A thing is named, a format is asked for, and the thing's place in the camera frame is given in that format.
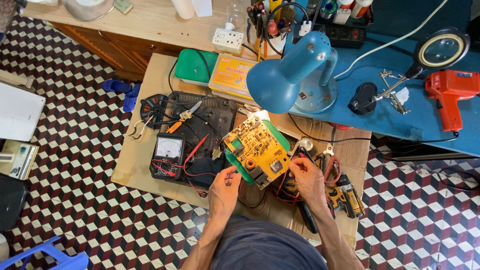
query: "hand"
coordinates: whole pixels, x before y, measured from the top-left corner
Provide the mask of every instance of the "hand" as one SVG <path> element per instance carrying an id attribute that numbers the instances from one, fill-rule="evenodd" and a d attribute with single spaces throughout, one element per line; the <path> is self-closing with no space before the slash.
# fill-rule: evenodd
<path id="1" fill-rule="evenodd" d="M 209 219 L 227 222 L 237 203 L 241 174 L 236 166 L 219 172 L 208 192 Z"/>
<path id="2" fill-rule="evenodd" d="M 295 178 L 295 183 L 308 206 L 312 209 L 328 209 L 325 197 L 324 175 L 320 168 L 307 158 L 297 158 L 288 164 L 290 177 Z"/>

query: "printed circuit board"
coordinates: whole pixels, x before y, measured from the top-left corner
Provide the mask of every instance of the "printed circuit board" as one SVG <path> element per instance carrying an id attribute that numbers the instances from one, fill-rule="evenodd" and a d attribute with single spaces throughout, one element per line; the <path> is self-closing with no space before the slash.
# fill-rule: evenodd
<path id="1" fill-rule="evenodd" d="M 287 152 L 258 117 L 251 117 L 224 137 L 228 150 L 260 189 L 288 169 Z"/>

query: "blue workbench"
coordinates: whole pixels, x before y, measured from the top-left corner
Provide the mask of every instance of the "blue workbench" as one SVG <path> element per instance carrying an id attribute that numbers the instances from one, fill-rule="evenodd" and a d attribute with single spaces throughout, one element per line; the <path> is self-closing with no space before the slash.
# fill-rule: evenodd
<path id="1" fill-rule="evenodd" d="M 285 51 L 293 47 L 291 36 L 289 35 L 287 39 Z M 367 37 L 383 42 L 389 42 L 394 39 L 393 37 L 376 34 L 367 34 Z M 416 41 L 413 40 L 401 40 L 395 43 L 395 46 L 413 52 L 415 44 Z M 357 57 L 378 46 L 371 42 L 365 42 L 361 49 L 337 49 L 338 63 L 333 75 L 343 72 Z M 412 79 L 397 87 L 396 91 L 401 90 L 405 86 L 409 90 L 409 98 L 404 105 L 406 109 L 411 110 L 407 114 L 397 112 L 390 104 L 388 98 L 377 101 L 375 110 L 364 116 L 352 113 L 347 107 L 359 85 L 364 82 L 373 82 L 377 85 L 380 93 L 382 89 L 385 89 L 385 84 L 378 76 L 380 71 L 386 69 L 387 71 L 391 70 L 394 75 L 404 74 L 412 62 L 413 60 L 410 56 L 390 48 L 374 52 L 358 61 L 348 73 L 337 78 L 338 97 L 329 109 L 318 114 L 305 114 L 295 109 L 291 109 L 290 112 L 402 139 L 409 139 L 407 134 L 412 127 L 414 129 L 423 129 L 422 140 L 453 137 L 452 132 L 442 131 L 440 115 L 435 108 L 434 99 L 427 96 L 424 80 Z M 480 53 L 469 51 L 466 57 L 449 69 L 479 72 Z M 389 85 L 392 85 L 395 81 L 395 78 L 387 78 Z M 460 108 L 463 121 L 463 129 L 459 131 L 460 136 L 458 139 L 449 142 L 428 143 L 428 145 L 480 157 L 480 143 L 477 141 L 477 136 L 480 135 L 480 97 L 461 100 L 458 102 L 458 107 Z"/>

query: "green plastic container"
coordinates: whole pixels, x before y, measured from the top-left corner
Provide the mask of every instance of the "green plastic container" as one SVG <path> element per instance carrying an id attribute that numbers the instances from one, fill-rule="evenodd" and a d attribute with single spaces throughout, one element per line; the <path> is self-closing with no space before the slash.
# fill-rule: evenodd
<path id="1" fill-rule="evenodd" d="M 218 55 L 208 51 L 200 51 L 200 53 L 205 57 L 211 74 L 215 68 Z M 177 67 L 175 68 L 175 77 L 188 84 L 199 86 L 208 86 L 208 81 L 210 81 L 205 62 L 194 49 L 184 49 L 180 52 Z"/>
<path id="2" fill-rule="evenodd" d="M 268 130 L 272 133 L 272 135 L 275 137 L 275 139 L 280 143 L 280 145 L 285 149 L 285 151 L 290 151 L 290 143 L 288 143 L 287 139 L 283 137 L 283 135 L 278 131 L 278 129 L 273 126 L 273 124 L 268 121 L 268 120 L 262 120 L 265 124 L 265 126 L 268 128 Z M 247 170 L 242 166 L 240 161 L 235 157 L 233 154 L 226 153 L 225 157 L 227 157 L 227 160 L 232 163 L 232 165 L 237 166 L 237 171 L 241 174 L 245 182 L 248 184 L 253 184 L 254 180 L 250 176 L 250 174 L 247 172 Z"/>

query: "lamp shade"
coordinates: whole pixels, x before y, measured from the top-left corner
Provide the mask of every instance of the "lamp shade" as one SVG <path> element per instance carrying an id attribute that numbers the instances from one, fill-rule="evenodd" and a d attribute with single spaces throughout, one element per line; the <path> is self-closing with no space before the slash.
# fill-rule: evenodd
<path id="1" fill-rule="evenodd" d="M 300 81 L 330 57 L 330 40 L 318 31 L 307 33 L 280 60 L 269 59 L 254 65 L 247 74 L 253 100 L 272 113 L 292 108 L 300 92 Z"/>

